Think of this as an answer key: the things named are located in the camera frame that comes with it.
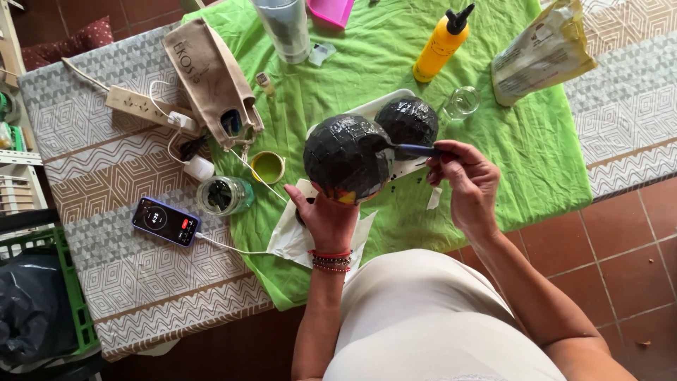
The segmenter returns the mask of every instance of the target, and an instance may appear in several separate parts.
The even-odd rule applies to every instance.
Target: hand
[[[426,181],[438,186],[449,180],[452,191],[452,221],[469,239],[499,232],[494,214],[500,171],[477,148],[455,140],[439,140],[435,148],[445,151],[430,158]]]
[[[350,251],[350,240],[359,215],[358,205],[331,201],[322,193],[315,197],[314,203],[309,204],[297,187],[287,184],[284,190],[310,230],[317,253],[339,254]]]

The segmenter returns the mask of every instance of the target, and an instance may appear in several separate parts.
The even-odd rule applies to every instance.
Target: pink container
[[[313,15],[345,29],[355,0],[307,0],[307,2]]]

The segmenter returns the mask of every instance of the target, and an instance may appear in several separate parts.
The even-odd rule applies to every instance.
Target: red cushion
[[[26,71],[35,70],[113,42],[109,17],[92,22],[69,38],[56,43],[39,43],[21,49]]]

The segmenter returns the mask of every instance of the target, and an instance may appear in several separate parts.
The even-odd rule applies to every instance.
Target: green plastic crate
[[[89,316],[87,304],[85,303],[85,296],[78,275],[73,266],[73,260],[70,257],[70,249],[66,242],[63,228],[50,228],[40,230],[21,237],[14,237],[0,241],[0,250],[6,247],[10,257],[21,254],[21,251],[31,245],[26,246],[27,243],[32,243],[33,247],[49,246],[52,243],[56,244],[56,249],[59,252],[59,262],[61,262],[61,269],[64,272],[64,280],[66,281],[66,291],[68,291],[68,301],[70,302],[70,309],[73,313],[73,321],[75,322],[75,332],[78,337],[78,348],[70,353],[68,356],[75,356],[86,352],[93,346],[99,344],[99,339],[94,330],[94,324]]]

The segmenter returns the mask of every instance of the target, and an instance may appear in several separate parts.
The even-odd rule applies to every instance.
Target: purple phone case
[[[190,242],[188,242],[187,245],[182,245],[182,244],[180,244],[180,243],[178,243],[178,242],[172,241],[171,239],[168,239],[168,238],[163,237],[163,236],[161,236],[161,235],[157,235],[157,234],[153,233],[152,231],[147,230],[147,229],[145,229],[145,228],[143,228],[143,227],[141,227],[141,226],[134,225],[134,216],[136,216],[136,211],[139,210],[139,206],[141,206],[141,201],[143,201],[144,199],[151,200],[151,201],[153,201],[154,203],[157,203],[158,205],[164,206],[164,207],[166,207],[166,208],[168,208],[168,209],[171,209],[171,210],[175,210],[175,211],[177,211],[177,212],[179,212],[179,213],[181,213],[181,214],[184,214],[184,215],[186,215],[186,216],[188,216],[188,217],[193,217],[193,218],[195,218],[195,219],[198,221],[198,226],[195,226],[195,233],[193,233],[193,237],[190,238]],[[200,220],[199,217],[193,216],[193,215],[188,214],[188,213],[186,213],[186,212],[182,212],[181,210],[178,210],[178,209],[175,208],[175,207],[171,207],[171,206],[167,205],[166,203],[161,203],[160,201],[157,201],[156,199],[151,199],[150,197],[142,197],[142,198],[140,198],[140,199],[139,199],[139,203],[136,205],[136,209],[134,209],[134,214],[132,214],[132,216],[131,216],[131,225],[134,226],[135,228],[137,228],[137,229],[139,229],[139,230],[143,230],[143,231],[145,231],[146,233],[150,233],[150,234],[154,235],[155,237],[160,237],[160,238],[165,239],[165,240],[167,240],[167,241],[169,241],[169,242],[171,242],[171,243],[174,243],[175,245],[179,245],[179,246],[183,246],[183,247],[190,247],[190,246],[193,244],[193,241],[195,241],[195,234],[197,234],[198,230],[200,230],[200,225],[201,225],[201,224],[202,224],[202,220]]]

